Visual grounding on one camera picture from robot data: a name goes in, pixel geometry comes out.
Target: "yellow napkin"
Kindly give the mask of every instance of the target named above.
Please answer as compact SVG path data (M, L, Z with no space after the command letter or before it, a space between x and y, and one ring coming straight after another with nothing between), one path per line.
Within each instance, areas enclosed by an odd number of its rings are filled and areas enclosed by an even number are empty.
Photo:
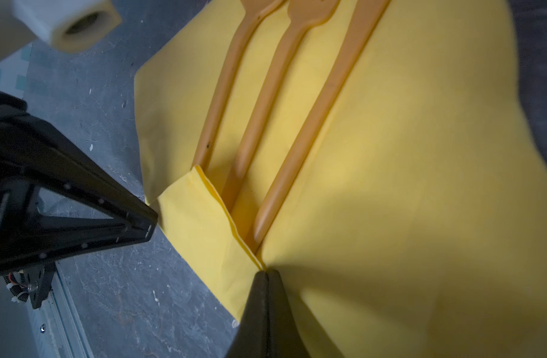
M232 218L214 187L287 4L252 37L205 174L190 164L241 4L212 0L141 68L136 127L160 226L236 319L253 274L278 269L313 357L547 356L547 168L518 104L505 0L392 0L259 257L241 243L354 5L306 35Z

